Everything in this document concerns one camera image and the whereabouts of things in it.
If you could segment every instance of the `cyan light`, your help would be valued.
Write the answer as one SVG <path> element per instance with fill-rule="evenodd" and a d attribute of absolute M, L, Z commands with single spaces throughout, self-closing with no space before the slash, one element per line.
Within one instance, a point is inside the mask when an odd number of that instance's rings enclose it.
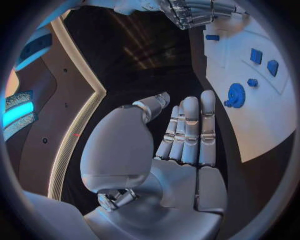
<path fill-rule="evenodd" d="M 8 110 L 6 113 L 4 113 L 2 118 L 3 128 L 8 126 L 15 120 L 27 114 L 30 114 L 33 110 L 34 110 L 34 104 L 31 101 Z"/>

